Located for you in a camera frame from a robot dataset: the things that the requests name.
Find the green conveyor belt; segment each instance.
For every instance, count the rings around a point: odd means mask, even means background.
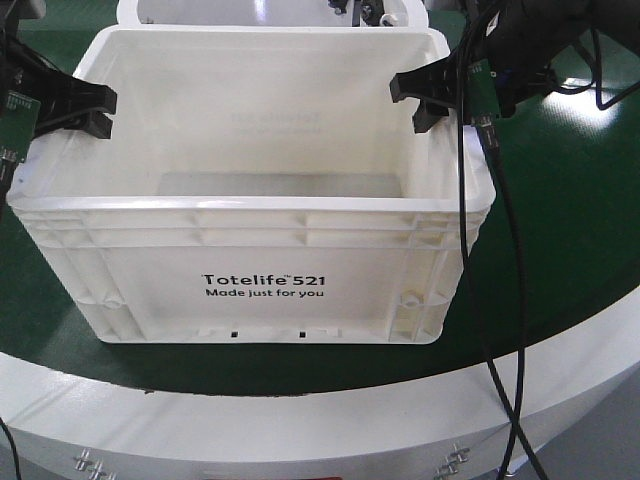
[[[115,22],[116,3],[49,0],[47,17],[23,22],[21,38],[72,71],[95,33]],[[454,36],[461,22],[437,13],[432,25]],[[637,58],[611,45],[607,52],[614,87],[640,77]],[[588,76],[569,53],[559,67],[566,76]],[[562,104],[533,99],[499,124],[529,266],[531,343],[576,325],[640,283],[640,93],[608,116],[585,103],[588,95]],[[9,211],[0,247],[0,351],[83,377],[150,390],[287,395],[399,382],[481,361],[464,287],[442,337],[427,346],[107,345]],[[516,276],[500,199],[472,258],[492,348],[514,351]]]

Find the gray floor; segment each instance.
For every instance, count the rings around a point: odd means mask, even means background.
[[[640,370],[539,456],[552,480],[639,479]],[[0,480],[13,480],[12,468],[9,452],[0,447]],[[23,480],[63,480],[26,461],[22,471]],[[476,480],[494,478],[489,473]],[[537,479],[528,464],[515,478]]]

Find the white plastic storage box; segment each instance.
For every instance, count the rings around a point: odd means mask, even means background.
[[[111,140],[59,131],[9,203],[108,342],[428,343],[462,271],[455,128],[389,81],[433,30],[111,27],[76,74]],[[468,156],[469,238],[494,198]]]
[[[118,23],[125,26],[236,25],[280,27],[348,27],[354,23],[353,0],[336,14],[327,0],[120,0]],[[421,0],[383,0],[381,19],[396,26],[426,27]],[[358,12],[356,23],[360,21]]]

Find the crate inner bottom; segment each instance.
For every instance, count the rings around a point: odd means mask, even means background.
[[[169,172],[157,195],[401,198],[392,174]]]

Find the circuit board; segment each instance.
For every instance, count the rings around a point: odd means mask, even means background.
[[[40,102],[16,92],[7,95],[0,116],[0,155],[12,162],[24,162],[38,120]]]

